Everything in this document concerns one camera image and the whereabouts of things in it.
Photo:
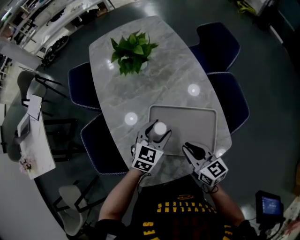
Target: black t-shirt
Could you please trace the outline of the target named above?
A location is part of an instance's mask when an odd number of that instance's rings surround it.
[[[241,230],[233,226],[204,199],[191,176],[152,187],[143,187],[135,204],[132,221],[97,222],[93,240],[240,240],[249,224]]]

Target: navy chair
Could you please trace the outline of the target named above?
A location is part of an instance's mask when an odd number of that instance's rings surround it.
[[[240,45],[232,33],[220,22],[200,25],[197,33],[200,43],[189,48],[204,71],[228,71],[240,52]]]
[[[207,74],[222,106],[230,134],[238,130],[250,113],[239,83],[232,73]]]
[[[89,62],[69,70],[68,82],[70,98],[74,104],[101,111]]]
[[[103,114],[95,117],[80,132],[90,160],[100,174],[125,174],[128,168],[106,125]]]

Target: white table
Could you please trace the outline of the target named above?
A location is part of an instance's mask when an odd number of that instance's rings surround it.
[[[24,115],[17,127],[19,136],[21,125],[26,118],[27,114]],[[30,116],[30,133],[21,142],[20,147],[22,154],[26,154],[35,160],[31,172],[28,173],[30,179],[34,179],[56,168],[47,139],[42,114],[40,114],[38,121]]]

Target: screen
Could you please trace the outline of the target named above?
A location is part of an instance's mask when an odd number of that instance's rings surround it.
[[[263,214],[272,214],[280,215],[280,201],[278,199],[262,197],[262,213]]]

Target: gray marble tabletop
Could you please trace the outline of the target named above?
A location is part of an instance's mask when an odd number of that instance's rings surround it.
[[[148,66],[139,74],[120,75],[117,62],[111,63],[117,42],[141,30],[159,43],[152,50]],[[148,121],[153,104],[212,108],[217,111],[217,142],[215,154],[221,156],[232,144],[227,122],[214,89],[203,68],[177,33],[158,16],[138,19],[103,35],[90,45],[90,64],[101,109],[111,135],[128,167],[132,157],[130,146],[139,129]],[[199,87],[198,95],[189,94],[188,87]],[[137,123],[125,123],[128,113],[137,115]],[[157,185],[192,172],[184,156],[163,155],[141,185]]]

